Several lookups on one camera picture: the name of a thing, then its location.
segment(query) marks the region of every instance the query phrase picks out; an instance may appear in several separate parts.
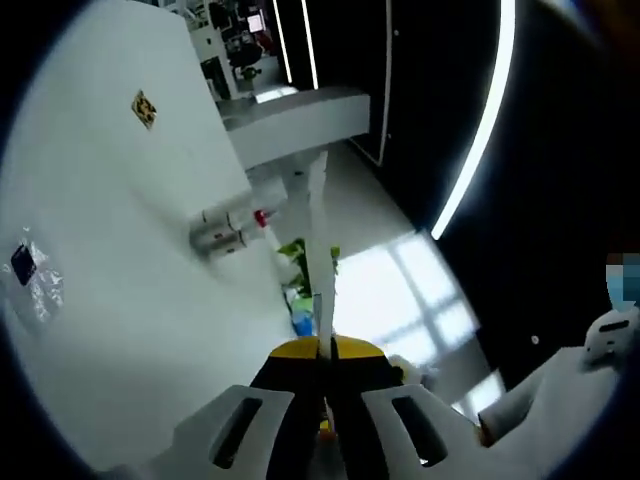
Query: white bottle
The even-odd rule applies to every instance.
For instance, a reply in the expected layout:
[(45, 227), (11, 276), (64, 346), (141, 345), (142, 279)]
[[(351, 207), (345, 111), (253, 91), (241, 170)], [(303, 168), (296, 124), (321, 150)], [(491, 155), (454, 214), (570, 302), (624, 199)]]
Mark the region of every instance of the white bottle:
[(191, 233), (198, 235), (210, 233), (214, 238), (223, 238), (253, 224), (254, 210), (251, 206), (242, 206), (220, 211), (219, 209), (203, 210), (191, 222)]
[(234, 253), (258, 238), (264, 238), (262, 228), (266, 225), (266, 215), (261, 210), (253, 212), (252, 222), (239, 231), (231, 231), (222, 237), (215, 231), (205, 231), (192, 238), (191, 244), (200, 254), (221, 257)]

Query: sticker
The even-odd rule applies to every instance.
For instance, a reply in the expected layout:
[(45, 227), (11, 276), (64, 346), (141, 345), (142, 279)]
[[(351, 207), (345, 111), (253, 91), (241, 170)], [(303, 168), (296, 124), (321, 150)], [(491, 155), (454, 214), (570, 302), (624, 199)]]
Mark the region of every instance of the sticker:
[(60, 266), (40, 232), (21, 227), (0, 239), (0, 290), (7, 307), (29, 331), (39, 336), (64, 304)]
[(147, 127), (147, 130), (151, 130), (153, 122), (156, 119), (156, 107), (151, 105), (151, 102), (144, 96), (144, 92), (139, 90), (133, 99), (131, 104), (131, 110), (140, 121)]

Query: black wall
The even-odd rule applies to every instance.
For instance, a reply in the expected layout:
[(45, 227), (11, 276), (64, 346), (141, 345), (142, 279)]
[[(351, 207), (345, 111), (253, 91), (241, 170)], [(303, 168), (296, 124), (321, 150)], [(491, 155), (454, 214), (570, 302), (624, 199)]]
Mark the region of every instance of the black wall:
[(486, 158), (438, 242), (509, 387), (583, 344), (611, 308), (607, 252), (640, 251), (637, 86), (555, 12), (519, 2), (517, 15)]
[(380, 178), (409, 219), (433, 225), (482, 116), (499, 2), (394, 2), (388, 139)]
[(307, 0), (322, 86), (357, 87), (371, 97), (370, 134), (359, 141), (380, 150), (386, 81), (386, 1)]
[[(269, 12), (269, 30), (271, 31), (274, 42), (278, 45), (278, 61), (282, 76), (286, 79), (282, 39), (278, 31), (273, 1), (267, 3), (267, 8)], [(291, 85), (299, 90), (311, 89), (313, 88), (311, 62), (309, 61), (309, 47), (307, 46), (302, 15), (302, 2), (280, 0), (278, 2), (278, 12), (280, 13), (282, 35), (284, 36), (289, 68), (291, 70)]]

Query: white table surface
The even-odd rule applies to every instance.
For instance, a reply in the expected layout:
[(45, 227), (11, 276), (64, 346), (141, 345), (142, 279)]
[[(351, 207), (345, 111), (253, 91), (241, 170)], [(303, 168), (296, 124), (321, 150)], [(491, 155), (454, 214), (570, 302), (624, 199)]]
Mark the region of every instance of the white table surface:
[[(151, 131), (131, 111), (139, 89), (158, 110)], [(189, 217), (249, 188), (184, 21), (136, 2), (88, 7), (15, 120), (0, 232), (36, 227), (62, 266), (64, 306), (43, 335), (8, 310), (6, 323), (92, 466), (166, 448), (180, 420), (291, 337), (266, 244), (203, 265), (187, 242)]]

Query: led light strip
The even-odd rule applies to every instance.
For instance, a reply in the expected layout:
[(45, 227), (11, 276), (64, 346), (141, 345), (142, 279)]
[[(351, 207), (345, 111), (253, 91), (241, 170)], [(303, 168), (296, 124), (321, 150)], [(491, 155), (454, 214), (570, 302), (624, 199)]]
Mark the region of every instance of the led light strip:
[(496, 66), (491, 79), (491, 87), (487, 96), (487, 103), (484, 107), (484, 113), (478, 126), (478, 131), (473, 139), (469, 155), (462, 166), (460, 176), (451, 191), (451, 195), (447, 200), (436, 224), (431, 230), (431, 236), (434, 240), (438, 240), (447, 225), (451, 221), (453, 214), (456, 212), (458, 205), (462, 201), (465, 192), (469, 188), (473, 174), (476, 172), (484, 150), (489, 143), (491, 131), (498, 118), (500, 104), (504, 97), (504, 91), (507, 86), (507, 78), (509, 76), (509, 68), (511, 67), (511, 57), (513, 55), (513, 43), (515, 39), (516, 28), (516, 6), (515, 0), (501, 0), (500, 2), (500, 36), (498, 38), (498, 52), (496, 54)]
[(380, 135), (380, 153), (378, 160), (374, 160), (377, 166), (381, 167), (384, 161), (384, 149), (387, 144), (387, 130), (389, 129), (389, 102), (391, 100), (391, 66), (393, 59), (391, 53), (393, 52), (393, 18), (391, 6), (391, 0), (386, 0), (386, 14), (387, 14), (387, 71), (384, 81), (384, 107), (382, 109), (382, 135)]
[(313, 42), (311, 41), (311, 28), (309, 28), (309, 14), (307, 13), (307, 2), (302, 0), (302, 15), (304, 16), (304, 29), (307, 32), (307, 45), (309, 46), (309, 60), (311, 61), (311, 78), (313, 79), (314, 90), (318, 89), (318, 75), (316, 73), (316, 58), (313, 55)]
[(291, 83), (291, 69), (289, 68), (289, 57), (287, 56), (287, 46), (284, 44), (284, 35), (282, 34), (282, 23), (280, 22), (280, 12), (278, 11), (278, 2), (273, 0), (273, 9), (276, 12), (276, 22), (278, 23), (278, 34), (280, 35), (280, 43), (282, 44), (282, 56), (284, 57), (284, 68), (287, 71), (287, 81)]

